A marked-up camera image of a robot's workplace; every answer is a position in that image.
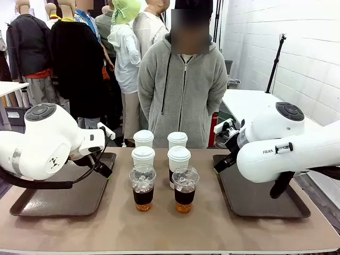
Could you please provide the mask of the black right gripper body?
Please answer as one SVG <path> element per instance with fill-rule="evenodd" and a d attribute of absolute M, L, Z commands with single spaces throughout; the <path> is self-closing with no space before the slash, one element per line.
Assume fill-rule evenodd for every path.
<path fill-rule="evenodd" d="M 233 159 L 237 158 L 237 154 L 240 151 L 240 147 L 237 143 L 239 133 L 240 133 L 239 131 L 234 131 L 233 134 L 229 135 L 229 138 L 225 143 L 226 148 L 230 151 L 229 156 Z"/>

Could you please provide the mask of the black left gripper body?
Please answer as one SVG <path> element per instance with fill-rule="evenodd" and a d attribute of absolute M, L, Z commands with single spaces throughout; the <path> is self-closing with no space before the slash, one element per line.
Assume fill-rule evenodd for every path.
<path fill-rule="evenodd" d="M 80 159 L 71 159 L 69 158 L 70 161 L 74 162 L 77 166 L 80 167 L 92 167 L 96 161 L 97 161 L 97 157 L 96 155 L 86 155 Z"/>

